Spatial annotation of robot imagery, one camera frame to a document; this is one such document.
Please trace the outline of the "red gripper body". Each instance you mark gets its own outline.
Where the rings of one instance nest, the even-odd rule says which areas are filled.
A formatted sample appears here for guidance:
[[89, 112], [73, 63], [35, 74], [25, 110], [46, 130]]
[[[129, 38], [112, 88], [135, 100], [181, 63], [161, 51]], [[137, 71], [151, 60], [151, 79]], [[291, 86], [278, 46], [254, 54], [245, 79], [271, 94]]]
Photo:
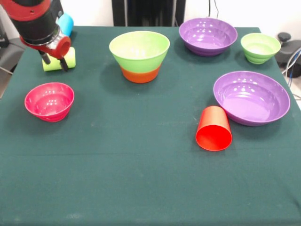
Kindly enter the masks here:
[[47, 53], [56, 59], [62, 59], [71, 47], [70, 37], [63, 34], [60, 27], [56, 27], [49, 36], [40, 40], [25, 39], [22, 36], [20, 40], [26, 46]]

